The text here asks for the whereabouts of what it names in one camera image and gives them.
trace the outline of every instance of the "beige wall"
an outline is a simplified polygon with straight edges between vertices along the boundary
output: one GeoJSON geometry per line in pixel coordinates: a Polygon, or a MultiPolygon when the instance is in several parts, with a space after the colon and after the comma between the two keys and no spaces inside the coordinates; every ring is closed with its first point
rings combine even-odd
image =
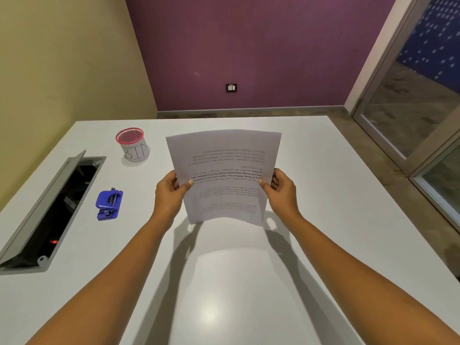
{"type": "Polygon", "coordinates": [[[0,0],[0,210],[74,121],[154,119],[124,0],[0,0]]]}
{"type": "Polygon", "coordinates": [[[345,107],[348,111],[352,111],[356,104],[358,103],[361,94],[364,92],[368,81],[371,79],[371,76],[377,67],[380,59],[382,58],[385,49],[391,41],[394,33],[396,32],[401,20],[404,17],[404,14],[408,10],[412,0],[396,0],[393,8],[391,9],[388,18],[386,19],[385,24],[377,37],[377,40],[369,53],[369,57],[362,68],[358,79],[353,86],[353,89],[348,96],[348,99],[345,103],[345,107]]]}

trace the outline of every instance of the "hand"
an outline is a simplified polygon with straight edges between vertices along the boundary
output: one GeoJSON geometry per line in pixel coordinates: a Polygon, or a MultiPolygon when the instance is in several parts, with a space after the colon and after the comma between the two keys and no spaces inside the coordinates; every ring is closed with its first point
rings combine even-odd
{"type": "Polygon", "coordinates": [[[283,224],[288,226],[287,222],[290,220],[302,217],[297,207],[294,182],[283,171],[275,168],[270,185],[261,179],[257,182],[267,194],[271,208],[283,224]]]}
{"type": "Polygon", "coordinates": [[[167,228],[169,229],[177,213],[179,213],[184,195],[192,185],[193,180],[189,180],[179,187],[176,172],[170,171],[166,174],[156,185],[155,208],[153,209],[152,218],[166,220],[167,228]]]}

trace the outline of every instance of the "forearm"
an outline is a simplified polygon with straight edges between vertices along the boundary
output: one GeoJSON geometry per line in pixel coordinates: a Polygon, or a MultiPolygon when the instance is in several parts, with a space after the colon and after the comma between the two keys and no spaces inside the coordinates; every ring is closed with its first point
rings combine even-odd
{"type": "Polygon", "coordinates": [[[460,343],[437,316],[307,220],[298,216],[285,225],[366,344],[460,343]]]}
{"type": "Polygon", "coordinates": [[[117,257],[28,345],[118,344],[149,275],[168,222],[152,217],[117,257]]]}

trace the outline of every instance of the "glass panel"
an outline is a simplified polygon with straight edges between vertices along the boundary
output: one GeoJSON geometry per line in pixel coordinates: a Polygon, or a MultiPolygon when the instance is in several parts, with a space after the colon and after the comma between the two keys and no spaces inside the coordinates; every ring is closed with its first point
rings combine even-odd
{"type": "Polygon", "coordinates": [[[422,178],[460,213],[460,145],[434,161],[422,178]]]}
{"type": "Polygon", "coordinates": [[[460,2],[431,0],[363,116],[409,156],[460,105],[460,2]]]}

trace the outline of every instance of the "mesh pencil cup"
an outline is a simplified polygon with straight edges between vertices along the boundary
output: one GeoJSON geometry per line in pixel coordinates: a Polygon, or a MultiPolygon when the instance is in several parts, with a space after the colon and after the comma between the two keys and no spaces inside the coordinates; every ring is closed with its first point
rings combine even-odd
{"type": "Polygon", "coordinates": [[[145,143],[144,132],[140,128],[131,127],[119,131],[115,137],[130,162],[141,162],[150,155],[150,148],[145,143]]]}

